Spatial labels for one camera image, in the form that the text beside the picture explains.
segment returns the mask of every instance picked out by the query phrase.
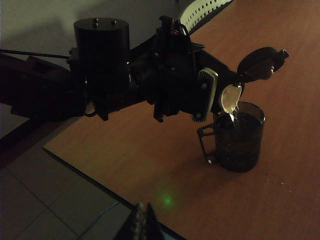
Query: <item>white object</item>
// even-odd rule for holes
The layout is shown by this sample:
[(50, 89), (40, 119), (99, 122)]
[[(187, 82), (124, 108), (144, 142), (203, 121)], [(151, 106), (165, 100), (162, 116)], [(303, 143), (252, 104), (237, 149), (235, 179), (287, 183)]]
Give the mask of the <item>white object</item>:
[(184, 9), (180, 16), (180, 23), (190, 30), (206, 15), (232, 0), (195, 0)]

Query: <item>cylindrical motor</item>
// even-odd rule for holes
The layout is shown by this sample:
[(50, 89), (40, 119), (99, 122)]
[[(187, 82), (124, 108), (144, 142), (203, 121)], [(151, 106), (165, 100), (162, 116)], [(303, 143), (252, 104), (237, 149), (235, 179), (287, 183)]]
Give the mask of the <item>cylindrical motor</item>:
[(96, 17), (81, 19), (73, 26), (80, 60), (103, 60), (109, 67), (129, 61), (129, 24), (126, 21)]
[(85, 78), (86, 95), (92, 99), (95, 112), (104, 120), (108, 113), (120, 109), (135, 98), (124, 99), (131, 91), (129, 24), (126, 21), (95, 17), (76, 21), (79, 71)]

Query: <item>wooden table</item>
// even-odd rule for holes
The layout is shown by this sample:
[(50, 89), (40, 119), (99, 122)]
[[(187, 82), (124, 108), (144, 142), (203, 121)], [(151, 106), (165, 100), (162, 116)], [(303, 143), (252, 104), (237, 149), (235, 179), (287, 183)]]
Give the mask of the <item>wooden table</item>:
[(140, 103), (82, 118), (45, 147), (187, 239), (320, 239), (320, 1), (236, 0), (192, 40), (236, 70), (264, 46), (291, 56), (242, 100), (265, 112), (258, 165), (234, 173), (205, 162), (188, 114), (153, 119)]

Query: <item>water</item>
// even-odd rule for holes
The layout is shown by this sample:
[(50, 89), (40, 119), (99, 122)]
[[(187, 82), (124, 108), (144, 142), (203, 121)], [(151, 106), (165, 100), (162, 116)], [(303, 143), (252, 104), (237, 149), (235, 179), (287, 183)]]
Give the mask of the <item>water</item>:
[(235, 107), (235, 110), (233, 112), (229, 112), (229, 116), (231, 118), (231, 121), (233, 123), (234, 130), (240, 132), (241, 129), (241, 121), (239, 121), (239, 108), (238, 106)]

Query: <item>mug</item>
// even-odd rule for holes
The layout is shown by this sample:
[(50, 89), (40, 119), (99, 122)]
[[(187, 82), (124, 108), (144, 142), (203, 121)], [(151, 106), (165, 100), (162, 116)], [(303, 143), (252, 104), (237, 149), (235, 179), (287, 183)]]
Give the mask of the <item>mug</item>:
[[(237, 103), (234, 120), (228, 113), (214, 114), (213, 123), (197, 130), (205, 158), (213, 156), (222, 167), (234, 172), (252, 169), (260, 155), (265, 119), (257, 105), (246, 101)], [(212, 135), (215, 136), (215, 151), (206, 153), (202, 138)]]

